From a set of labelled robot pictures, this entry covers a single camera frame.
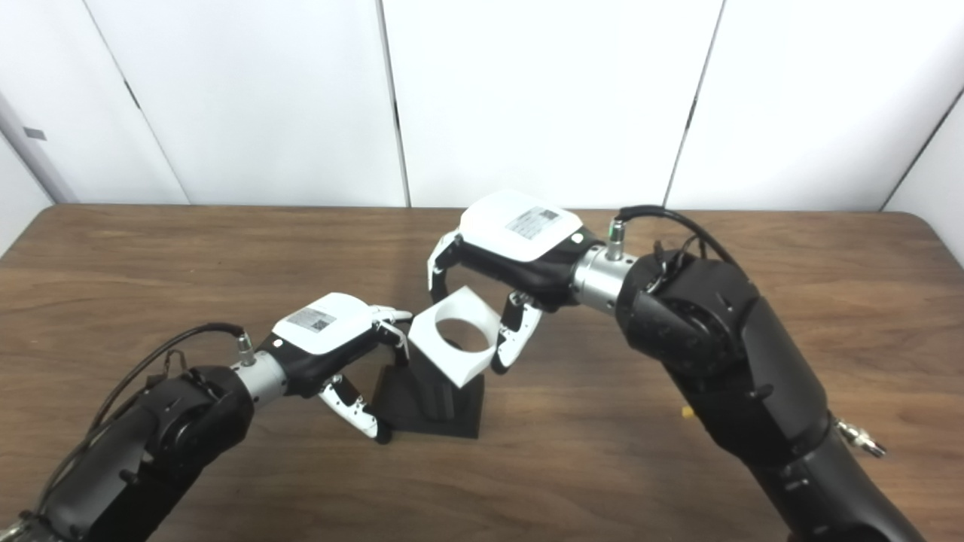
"white wall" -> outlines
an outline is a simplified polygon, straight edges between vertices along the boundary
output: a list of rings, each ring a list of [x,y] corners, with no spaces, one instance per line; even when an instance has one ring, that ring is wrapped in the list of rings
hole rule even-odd
[[[661,203],[719,0],[386,0],[412,202]]]
[[[404,205],[374,0],[88,0],[192,203]]]
[[[879,209],[962,67],[964,2],[728,2],[668,204]]]
[[[0,136],[0,256],[50,199],[20,161],[10,143]]]
[[[187,203],[80,0],[0,0],[0,130],[60,201]]]
[[[885,210],[926,220],[964,263],[964,100],[951,110]]]

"barcode label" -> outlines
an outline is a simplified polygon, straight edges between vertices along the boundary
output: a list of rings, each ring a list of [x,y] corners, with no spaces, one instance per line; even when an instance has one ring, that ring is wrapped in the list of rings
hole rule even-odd
[[[548,210],[544,207],[532,207],[512,219],[512,222],[507,224],[505,228],[531,241],[537,235],[548,229],[549,226],[552,226],[560,220],[562,220],[562,216],[555,211]]]
[[[291,322],[299,327],[303,327],[312,333],[320,333],[321,330],[327,328],[332,322],[335,321],[335,317],[330,314],[325,314],[324,312],[305,307],[300,311],[291,314],[284,321]]]

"wooden table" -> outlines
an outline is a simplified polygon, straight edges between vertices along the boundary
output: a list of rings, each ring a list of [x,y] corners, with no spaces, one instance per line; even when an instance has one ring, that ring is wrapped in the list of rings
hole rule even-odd
[[[30,506],[102,397],[187,327],[263,337],[331,291],[415,312],[456,210],[57,205],[0,259],[0,522]],[[579,213],[604,231],[611,212]],[[964,272],[904,214],[694,212],[814,366],[835,413],[892,453],[861,463],[930,541],[964,538]],[[632,224],[629,251],[662,222]],[[507,288],[465,271],[501,310]],[[472,338],[459,338],[471,343]],[[231,361],[225,339],[186,345]],[[350,368],[371,393],[379,351]],[[379,447],[319,400],[287,398],[201,477],[152,540],[700,540],[786,529],[659,364],[585,308],[543,319],[487,374],[478,441],[397,434]]]

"panel seam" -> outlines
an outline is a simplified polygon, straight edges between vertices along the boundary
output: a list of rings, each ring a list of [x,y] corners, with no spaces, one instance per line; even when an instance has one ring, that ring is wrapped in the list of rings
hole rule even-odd
[[[391,113],[395,125],[395,146],[398,151],[398,167],[402,176],[402,194],[405,206],[412,207],[412,191],[409,188],[409,168],[405,160],[405,144],[402,142],[402,122],[398,114],[398,98],[395,94],[395,72],[391,66],[391,50],[388,47],[388,24],[385,21],[385,5],[382,0],[375,0],[378,12],[378,31],[382,37],[382,54],[385,57],[385,75],[388,80],[388,100],[391,102]]]
[[[693,93],[693,101],[689,106],[689,114],[686,116],[686,125],[683,127],[683,136],[680,138],[680,146],[676,150],[676,158],[673,160],[673,170],[669,174],[669,182],[666,183],[666,193],[663,195],[663,206],[669,203],[669,193],[673,189],[673,181],[676,179],[676,170],[680,166],[680,157],[683,156],[683,147],[686,145],[686,136],[689,135],[689,126],[693,122],[696,114],[696,105],[700,100],[700,91],[703,90],[703,80],[707,76],[707,67],[710,65],[710,57],[713,54],[713,46],[716,44],[716,34],[720,29],[720,22],[723,20],[723,11],[726,9],[727,0],[720,2],[720,11],[716,16],[716,24],[713,26],[713,34],[710,36],[710,46],[707,47],[707,56],[703,61],[703,69],[700,70],[700,79],[696,83],[696,92]]]
[[[189,196],[187,193],[187,189],[184,188],[184,182],[181,181],[180,176],[177,174],[177,169],[174,168],[174,163],[171,162],[171,157],[164,149],[164,146],[161,145],[161,140],[157,137],[157,132],[154,131],[154,126],[150,124],[150,120],[147,118],[147,113],[144,111],[144,108],[141,107],[141,103],[134,95],[130,82],[127,80],[127,76],[124,74],[123,69],[121,69],[121,64],[118,63],[117,57],[114,55],[114,50],[111,49],[110,43],[108,43],[107,38],[104,37],[103,31],[100,30],[100,25],[97,24],[97,19],[94,18],[94,12],[91,11],[91,6],[88,5],[87,0],[81,0],[81,3],[84,4],[84,9],[87,10],[87,16],[91,18],[91,24],[93,24],[94,28],[97,30],[97,35],[100,36],[100,41],[104,44],[104,48],[107,49],[107,54],[111,56],[111,62],[114,63],[114,68],[118,71],[120,79],[123,81],[124,86],[126,86],[127,91],[130,93],[131,99],[134,101],[134,105],[141,114],[141,118],[144,119],[144,124],[147,126],[147,130],[150,132],[150,137],[154,140],[157,148],[161,151],[161,156],[164,157],[164,163],[168,165],[171,175],[174,176],[174,180],[177,182],[177,187],[180,188],[181,194],[184,195],[184,199],[187,201],[187,203],[189,205],[194,204],[191,201],[191,196]]]
[[[954,106],[956,106],[957,102],[960,101],[962,95],[964,95],[964,89],[961,89],[957,93],[957,96],[954,97],[954,100],[951,101],[951,107],[949,107],[948,110],[944,112],[944,115],[941,117],[941,120],[937,122],[937,124],[934,126],[934,129],[931,130],[930,135],[928,135],[927,139],[924,140],[924,144],[921,146],[921,149],[917,151],[916,155],[914,155],[914,159],[910,161],[910,165],[907,166],[906,170],[904,170],[903,175],[900,176],[900,179],[897,181],[897,184],[894,185],[894,188],[891,190],[891,193],[887,196],[887,199],[884,200],[884,203],[880,205],[879,209],[877,209],[878,212],[883,211],[885,208],[887,208],[887,205],[891,202],[891,200],[894,198],[894,195],[897,193],[897,189],[900,188],[900,185],[903,184],[903,181],[906,180],[907,176],[910,175],[910,172],[914,169],[914,166],[917,165],[918,160],[921,159],[921,156],[923,156],[924,152],[927,151],[927,148],[930,147],[930,142],[933,141],[934,136],[936,136],[937,132],[940,131],[941,126],[944,125],[944,121],[946,121],[948,117],[951,115],[951,111],[954,110]]]

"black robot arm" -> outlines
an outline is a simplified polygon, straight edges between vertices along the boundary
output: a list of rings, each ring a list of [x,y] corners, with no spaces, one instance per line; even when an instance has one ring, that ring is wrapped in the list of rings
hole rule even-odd
[[[369,306],[332,293],[276,324],[254,351],[239,326],[206,324],[168,341],[108,396],[91,430],[68,455],[32,511],[0,542],[142,542],[147,540],[223,452],[244,440],[255,411],[286,395],[318,395],[379,444],[390,429],[368,411],[340,374],[378,344],[408,362],[405,336],[392,324],[408,312]],[[123,388],[177,342],[205,331],[238,337],[240,362],[196,366],[147,385],[107,416]]]
[[[693,235],[678,251],[657,242],[646,257],[625,254],[627,222],[641,216],[673,220]],[[558,228],[563,221],[567,228]],[[699,257],[688,252],[692,243]],[[719,259],[707,258],[710,249]],[[831,414],[772,308],[692,220],[655,205],[627,207],[603,243],[572,213],[507,191],[470,207],[428,263],[434,298],[446,292],[444,268],[461,263],[543,311],[585,305],[614,316],[629,346],[663,364],[713,440],[749,468],[798,539],[923,542],[844,440],[876,456],[883,447]],[[507,305],[503,324],[509,315]]]

